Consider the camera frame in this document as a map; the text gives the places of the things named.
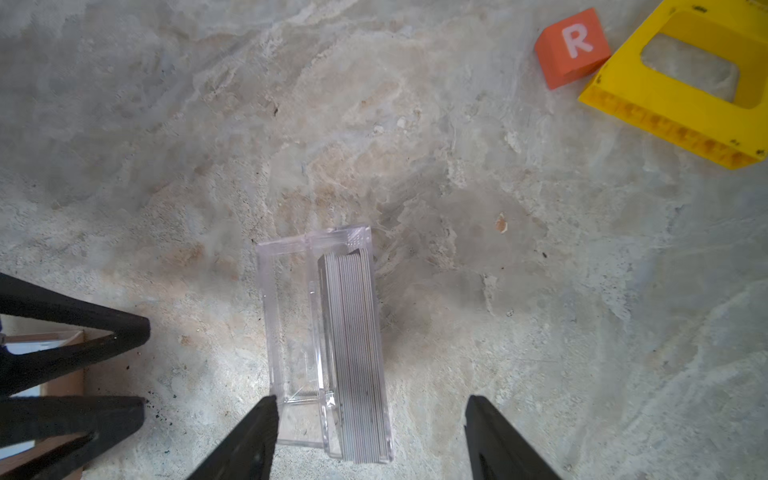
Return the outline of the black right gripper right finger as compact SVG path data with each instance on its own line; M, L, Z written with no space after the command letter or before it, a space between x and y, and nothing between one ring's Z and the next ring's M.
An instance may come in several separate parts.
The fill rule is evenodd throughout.
M560 480L552 467L486 397L471 395L465 418L474 480Z

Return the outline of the tan leather card holder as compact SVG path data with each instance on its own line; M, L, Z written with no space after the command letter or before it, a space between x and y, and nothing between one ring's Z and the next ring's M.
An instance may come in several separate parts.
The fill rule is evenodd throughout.
M26 354L81 344L83 342L84 333L82 331L63 331L10 336L6 340L6 347L13 354ZM30 387L18 394L14 394L14 397L75 396L82 395L83 393L84 372L80 370ZM41 440L23 441L15 445L2 447L1 474L7 474L22 464L34 460L74 438L74 435L58 436Z

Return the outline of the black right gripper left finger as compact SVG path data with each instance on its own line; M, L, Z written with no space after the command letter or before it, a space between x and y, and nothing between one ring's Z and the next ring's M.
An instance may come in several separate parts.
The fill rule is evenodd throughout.
M188 479L268 480L278 430L276 397L265 396Z

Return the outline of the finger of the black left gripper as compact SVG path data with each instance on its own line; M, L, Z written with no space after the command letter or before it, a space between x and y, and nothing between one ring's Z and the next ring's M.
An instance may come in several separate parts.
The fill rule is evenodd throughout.
M3 479L63 479L137 432L145 400L135 396L12 397L1 401L1 445L56 440Z
M12 396L145 344L150 321L3 274L1 313L69 331L1 335L1 394Z

